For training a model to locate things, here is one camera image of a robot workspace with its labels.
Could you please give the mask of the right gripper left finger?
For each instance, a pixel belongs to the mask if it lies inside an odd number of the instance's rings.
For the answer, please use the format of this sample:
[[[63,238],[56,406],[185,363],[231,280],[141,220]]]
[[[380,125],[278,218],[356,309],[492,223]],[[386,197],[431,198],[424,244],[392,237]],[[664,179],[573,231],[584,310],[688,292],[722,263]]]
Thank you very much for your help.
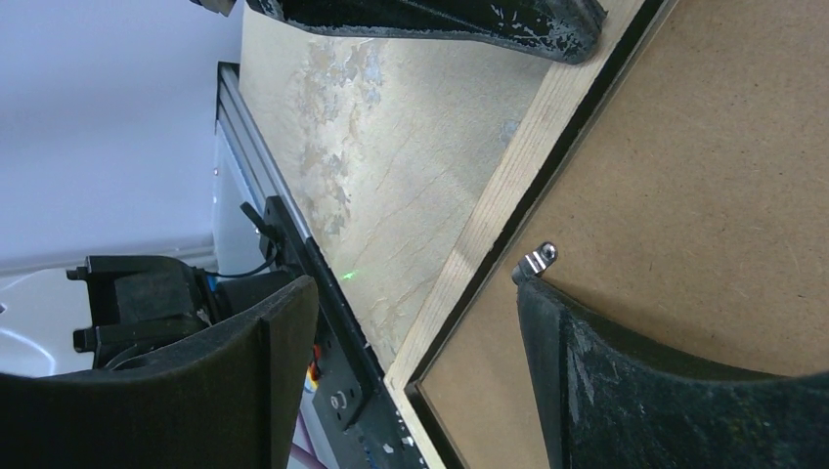
[[[260,303],[126,361],[1,378],[5,468],[284,468],[319,312],[299,277]]]

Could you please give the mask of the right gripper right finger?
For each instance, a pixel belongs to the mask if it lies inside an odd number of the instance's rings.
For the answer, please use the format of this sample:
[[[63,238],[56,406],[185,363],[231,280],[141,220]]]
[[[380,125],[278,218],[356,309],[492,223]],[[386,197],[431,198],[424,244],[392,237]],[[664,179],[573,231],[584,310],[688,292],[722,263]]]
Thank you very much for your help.
[[[604,318],[545,281],[517,316],[553,468],[824,468],[828,376],[712,362]]]

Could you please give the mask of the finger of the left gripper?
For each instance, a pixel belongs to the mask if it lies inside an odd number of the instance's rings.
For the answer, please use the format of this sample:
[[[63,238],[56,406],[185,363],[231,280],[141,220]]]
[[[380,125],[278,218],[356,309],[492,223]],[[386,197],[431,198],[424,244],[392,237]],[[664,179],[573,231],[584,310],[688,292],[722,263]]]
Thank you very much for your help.
[[[607,11],[581,0],[248,1],[254,12],[334,37],[465,40],[562,64],[588,60]]]

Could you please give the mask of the black wooden picture frame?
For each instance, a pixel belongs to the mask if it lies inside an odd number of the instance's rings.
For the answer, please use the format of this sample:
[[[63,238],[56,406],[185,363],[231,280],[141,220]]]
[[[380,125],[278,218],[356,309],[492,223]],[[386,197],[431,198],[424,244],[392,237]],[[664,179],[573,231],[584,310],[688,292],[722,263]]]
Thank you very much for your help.
[[[660,1],[606,1],[609,10],[597,51],[581,65],[551,64],[516,133],[495,167],[482,194],[458,235],[446,262],[414,317],[400,350],[385,374],[385,384],[414,444],[409,468],[447,468],[456,452],[439,451],[410,398],[429,354],[443,343],[454,326],[452,315],[472,282],[486,274],[485,259],[499,253],[503,237],[519,203],[548,161],[554,146],[576,127],[580,112],[591,114],[618,74],[613,59],[626,60],[632,47],[662,7]]]

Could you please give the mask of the brown hardboard backing board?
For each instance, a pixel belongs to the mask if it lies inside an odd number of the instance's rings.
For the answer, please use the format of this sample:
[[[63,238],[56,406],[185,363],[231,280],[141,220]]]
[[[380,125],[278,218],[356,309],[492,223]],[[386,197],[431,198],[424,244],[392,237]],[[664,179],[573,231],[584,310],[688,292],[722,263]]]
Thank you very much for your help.
[[[679,1],[429,369],[466,468],[544,468],[518,258],[604,316],[707,359],[828,367],[828,5]]]

